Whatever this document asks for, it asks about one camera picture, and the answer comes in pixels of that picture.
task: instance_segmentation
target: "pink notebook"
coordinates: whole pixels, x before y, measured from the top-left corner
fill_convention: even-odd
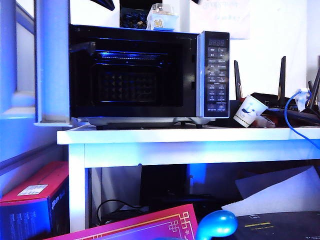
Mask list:
[[[193,205],[186,204],[49,239],[153,240],[171,237],[195,240],[197,227]]]

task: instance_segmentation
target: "white table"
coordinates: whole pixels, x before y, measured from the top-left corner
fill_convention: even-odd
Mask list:
[[[320,145],[320,128],[297,131]],[[320,150],[289,128],[171,128],[57,132],[69,145],[70,231],[88,228],[88,168],[320,159]]]

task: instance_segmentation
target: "white window frame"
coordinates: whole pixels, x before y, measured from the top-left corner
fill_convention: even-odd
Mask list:
[[[0,119],[35,118],[35,90],[20,91],[17,87],[17,24],[35,35],[34,18],[16,1],[1,1]]]

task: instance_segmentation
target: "paper cup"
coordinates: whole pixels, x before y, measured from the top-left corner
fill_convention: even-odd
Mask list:
[[[268,107],[251,95],[246,96],[233,119],[244,127],[249,127],[256,116],[261,115]]]

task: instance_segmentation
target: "blue cable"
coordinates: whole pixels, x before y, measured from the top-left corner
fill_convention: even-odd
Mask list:
[[[289,123],[289,121],[288,121],[288,117],[287,117],[287,109],[288,109],[288,105],[289,105],[289,103],[291,102],[291,100],[295,97],[295,96],[297,96],[298,94],[301,94],[302,92],[301,91],[298,91],[298,92],[296,92],[292,97],[290,97],[290,99],[286,102],[286,104],[285,104],[285,107],[284,107],[284,119],[285,119],[285,122],[286,122],[286,124],[288,125],[288,127],[292,130],[292,131],[294,131],[296,134],[298,134],[298,135],[300,135],[301,137],[303,137],[304,139],[306,139],[306,140],[308,140],[310,143],[312,143],[317,149],[320,149],[320,146],[319,145],[317,145],[314,141],[312,141],[310,138],[308,138],[308,137],[306,137],[305,135],[303,135],[303,134],[301,134],[300,132],[298,132],[298,131],[296,131],[292,126],[291,126],[291,124]]]

